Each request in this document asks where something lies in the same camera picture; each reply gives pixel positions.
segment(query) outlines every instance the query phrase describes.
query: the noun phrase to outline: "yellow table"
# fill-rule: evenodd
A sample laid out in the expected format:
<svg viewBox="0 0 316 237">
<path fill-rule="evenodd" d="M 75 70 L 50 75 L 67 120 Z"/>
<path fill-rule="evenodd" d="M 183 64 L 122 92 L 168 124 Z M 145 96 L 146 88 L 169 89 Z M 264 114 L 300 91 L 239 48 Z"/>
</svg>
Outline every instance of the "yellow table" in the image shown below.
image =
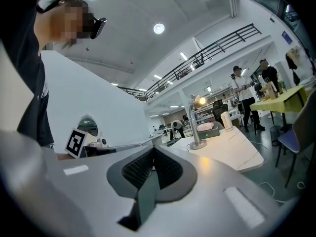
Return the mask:
<svg viewBox="0 0 316 237">
<path fill-rule="evenodd" d="M 288 125 L 286 124 L 285 112 L 295 112 L 299 113 L 306 103 L 307 95 L 304 86 L 297 86 L 289 89 L 287 92 L 281 94 L 277 99 L 268 99 L 265 101 L 256 102 L 250 105 L 252 111 L 270 111 L 283 113 L 283 131 L 288 130 Z"/>
</svg>

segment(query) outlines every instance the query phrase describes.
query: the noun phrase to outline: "yellow tablecloth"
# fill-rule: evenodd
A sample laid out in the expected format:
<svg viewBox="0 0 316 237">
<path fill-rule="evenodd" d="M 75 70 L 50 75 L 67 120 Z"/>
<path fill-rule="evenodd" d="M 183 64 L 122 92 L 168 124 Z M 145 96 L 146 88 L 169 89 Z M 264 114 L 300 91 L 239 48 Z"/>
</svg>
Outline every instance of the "yellow tablecloth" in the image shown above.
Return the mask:
<svg viewBox="0 0 316 237">
<path fill-rule="evenodd" d="M 261 110 L 261 111 L 272 111 L 272 112 L 279 112 L 279 113 L 286 113 L 286 112 L 299 113 L 302 109 L 302 104 L 297 94 L 298 92 L 301 94 L 303 102 L 306 103 L 307 95 L 306 95 L 305 87 L 297 86 L 281 94 L 277 99 L 274 99 L 274 100 L 268 99 L 265 101 L 256 102 L 250 105 L 250 108 L 252 111 Z"/>
</svg>

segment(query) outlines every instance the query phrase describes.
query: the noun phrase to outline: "lamp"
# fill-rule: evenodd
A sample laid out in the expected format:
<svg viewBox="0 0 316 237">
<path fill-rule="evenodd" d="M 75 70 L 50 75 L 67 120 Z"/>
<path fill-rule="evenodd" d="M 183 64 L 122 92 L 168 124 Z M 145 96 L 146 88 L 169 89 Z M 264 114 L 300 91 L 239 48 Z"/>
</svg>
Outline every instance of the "lamp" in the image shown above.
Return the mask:
<svg viewBox="0 0 316 237">
<path fill-rule="evenodd" d="M 199 102 L 200 104 L 205 104 L 206 100 L 204 97 L 200 97 L 199 95 L 191 95 L 192 101 L 190 102 L 189 106 L 189 120 L 190 120 L 190 127 L 192 130 L 192 134 L 194 137 L 194 141 L 190 143 L 191 149 L 201 149 L 207 145 L 206 140 L 200 140 L 198 137 L 198 130 L 195 126 L 195 122 L 191 116 L 191 111 L 193 110 L 194 103 Z"/>
</svg>

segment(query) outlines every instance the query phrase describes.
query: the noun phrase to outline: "round mirror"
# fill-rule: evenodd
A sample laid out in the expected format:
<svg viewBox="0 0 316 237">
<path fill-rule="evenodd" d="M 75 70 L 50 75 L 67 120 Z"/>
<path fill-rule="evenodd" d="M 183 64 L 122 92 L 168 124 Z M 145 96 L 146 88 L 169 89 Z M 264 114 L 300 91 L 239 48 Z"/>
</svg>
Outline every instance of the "round mirror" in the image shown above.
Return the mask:
<svg viewBox="0 0 316 237">
<path fill-rule="evenodd" d="M 92 118 L 84 117 L 80 120 L 77 129 L 88 132 L 92 136 L 98 136 L 98 127 L 95 121 Z"/>
</svg>

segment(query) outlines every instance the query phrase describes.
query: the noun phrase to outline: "black metal railing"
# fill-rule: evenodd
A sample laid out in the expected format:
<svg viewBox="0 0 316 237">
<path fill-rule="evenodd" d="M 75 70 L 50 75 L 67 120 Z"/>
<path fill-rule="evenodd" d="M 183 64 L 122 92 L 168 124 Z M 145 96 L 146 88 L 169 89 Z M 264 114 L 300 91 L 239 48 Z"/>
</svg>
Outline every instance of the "black metal railing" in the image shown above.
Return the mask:
<svg viewBox="0 0 316 237">
<path fill-rule="evenodd" d="M 215 55 L 222 52 L 225 53 L 225 50 L 239 42 L 246 42 L 247 38 L 254 36 L 255 34 L 261 34 L 261 32 L 253 24 L 250 24 L 205 47 L 152 85 L 146 92 L 147 100 L 151 99 L 164 89 L 172 86 L 174 81 L 180 80 L 193 70 L 204 65 L 205 62 L 212 60 Z"/>
<path fill-rule="evenodd" d="M 133 97 L 137 98 L 140 101 L 146 101 L 147 95 L 146 92 L 138 90 L 138 89 L 130 89 L 130 88 L 124 88 L 124 87 L 118 87 L 121 90 L 125 91 L 126 93 L 132 95 Z"/>
</svg>

